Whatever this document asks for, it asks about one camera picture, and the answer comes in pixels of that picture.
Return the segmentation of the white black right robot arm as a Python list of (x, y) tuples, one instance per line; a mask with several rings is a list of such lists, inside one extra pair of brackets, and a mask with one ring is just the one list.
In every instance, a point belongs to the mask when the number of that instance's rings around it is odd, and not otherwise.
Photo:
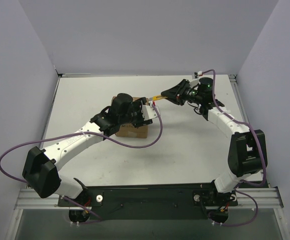
[(214, 79), (201, 77), (194, 81), (183, 79), (176, 86), (162, 91), (161, 96), (176, 105), (196, 104), (199, 115), (214, 124), (230, 139), (224, 173), (214, 180), (219, 193), (228, 193), (249, 176), (267, 166), (266, 144), (261, 130), (251, 131), (246, 123), (238, 121), (215, 98)]

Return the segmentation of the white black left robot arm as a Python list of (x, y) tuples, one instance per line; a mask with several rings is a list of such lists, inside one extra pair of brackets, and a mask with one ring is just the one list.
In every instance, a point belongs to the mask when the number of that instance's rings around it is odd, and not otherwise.
[(150, 125), (157, 116), (146, 98), (133, 99), (120, 93), (111, 105), (74, 134), (44, 149), (32, 148), (27, 155), (23, 178), (41, 198), (58, 194), (81, 206), (87, 201), (85, 186), (77, 178), (61, 176), (61, 168), (90, 146), (117, 133), (122, 125), (131, 124), (136, 128)]

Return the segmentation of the brown cardboard express box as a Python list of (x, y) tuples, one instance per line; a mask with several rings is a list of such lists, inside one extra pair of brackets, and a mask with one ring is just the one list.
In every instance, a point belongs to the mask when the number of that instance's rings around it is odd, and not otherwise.
[(146, 139), (148, 126), (134, 127), (134, 124), (143, 122), (142, 105), (140, 102), (133, 102), (129, 94), (119, 93), (112, 98), (111, 111), (115, 114), (119, 129), (115, 136), (122, 138)]

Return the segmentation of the yellow utility knife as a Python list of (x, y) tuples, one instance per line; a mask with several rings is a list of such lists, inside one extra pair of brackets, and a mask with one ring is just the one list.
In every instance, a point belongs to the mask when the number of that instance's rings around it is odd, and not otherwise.
[(166, 96), (156, 95), (156, 96), (150, 97), (149, 101), (153, 102), (153, 101), (163, 100), (163, 99), (166, 99), (166, 98), (167, 98)]

